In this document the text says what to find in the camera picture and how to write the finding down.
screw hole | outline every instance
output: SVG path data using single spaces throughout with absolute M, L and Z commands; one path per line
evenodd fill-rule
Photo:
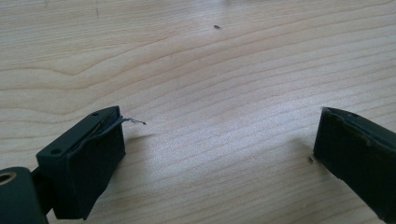
M 6 183 L 13 180 L 16 176 L 17 176 L 17 174 L 15 174 L 13 172 L 0 174 L 0 185 L 5 185 Z
M 61 153 L 62 151 L 59 149 L 59 148 L 55 148 L 55 149 L 53 149 L 51 152 L 50 152 L 50 154 L 52 154 L 52 155 L 58 155 L 59 153 Z

black plastic part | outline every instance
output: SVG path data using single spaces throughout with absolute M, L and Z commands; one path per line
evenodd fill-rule
M 356 114 L 325 107 L 314 154 L 379 218 L 396 223 L 396 133 Z
M 88 217 L 125 155 L 122 122 L 118 106 L 99 110 L 37 153 L 40 175 L 54 189 L 57 218 Z
M 33 170 L 32 178 L 35 184 L 35 192 L 40 202 L 41 211 L 47 214 L 55 203 L 55 192 L 52 182 L 41 174 L 40 167 Z
M 0 171 L 0 223 L 48 224 L 35 194 L 32 176 L 26 168 Z

wood grain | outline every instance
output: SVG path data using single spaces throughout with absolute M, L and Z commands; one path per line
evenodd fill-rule
M 127 155 L 89 219 L 381 223 L 319 161 L 320 108 L 396 131 L 389 0 L 5 0 L 0 169 L 119 105 Z

wooden table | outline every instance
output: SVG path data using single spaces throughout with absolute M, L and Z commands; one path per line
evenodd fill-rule
M 86 222 L 381 223 L 319 161 L 320 108 L 396 131 L 396 2 L 4 0 L 0 169 L 119 105 Z

light wood surface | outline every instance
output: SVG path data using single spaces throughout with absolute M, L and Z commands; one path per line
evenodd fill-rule
M 396 2 L 3 0 L 0 169 L 119 105 L 87 221 L 382 223 L 319 161 L 320 108 L 396 131 Z

